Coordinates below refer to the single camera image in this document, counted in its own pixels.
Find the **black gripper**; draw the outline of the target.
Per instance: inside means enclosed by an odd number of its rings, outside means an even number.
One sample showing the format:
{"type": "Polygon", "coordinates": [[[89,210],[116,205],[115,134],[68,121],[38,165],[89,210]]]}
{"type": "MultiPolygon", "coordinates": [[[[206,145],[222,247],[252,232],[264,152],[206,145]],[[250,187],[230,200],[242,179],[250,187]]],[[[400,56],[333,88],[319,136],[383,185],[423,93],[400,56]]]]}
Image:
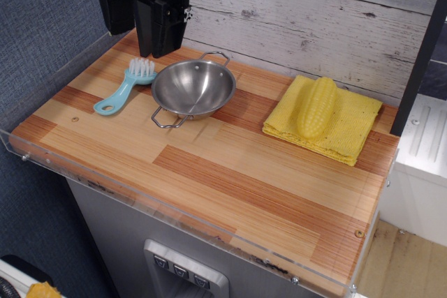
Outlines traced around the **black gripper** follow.
{"type": "Polygon", "coordinates": [[[189,0],[99,0],[105,26],[113,36],[136,26],[140,56],[158,59],[181,48],[189,0]]]}

